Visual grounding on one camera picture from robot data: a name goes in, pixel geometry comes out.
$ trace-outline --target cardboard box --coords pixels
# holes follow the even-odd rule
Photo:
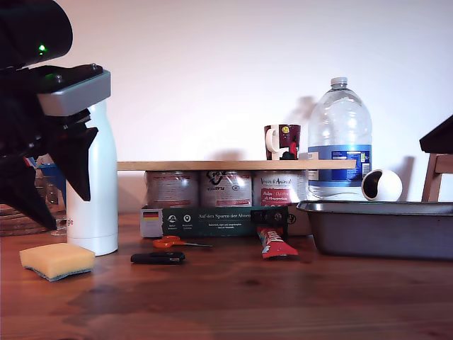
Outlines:
[[[310,235],[307,214],[289,207],[235,207],[235,208],[168,208],[140,210],[140,234],[142,237],[232,237],[256,234],[251,222],[252,210],[285,209],[288,212],[287,233]]]

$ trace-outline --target metal baking pan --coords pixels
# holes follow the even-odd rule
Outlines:
[[[302,201],[321,253],[453,259],[453,203]]]

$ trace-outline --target sponge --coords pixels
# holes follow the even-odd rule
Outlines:
[[[19,254],[24,268],[49,281],[86,273],[94,267],[95,253],[74,244],[48,244],[22,250]]]

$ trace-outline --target german flag sticker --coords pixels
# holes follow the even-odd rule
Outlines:
[[[143,212],[143,220],[150,221],[150,220],[158,220],[159,219],[159,211],[144,211]]]

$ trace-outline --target spherical camera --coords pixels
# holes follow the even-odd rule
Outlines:
[[[391,170],[374,170],[362,181],[363,196],[369,201],[397,201],[403,192],[403,183]]]

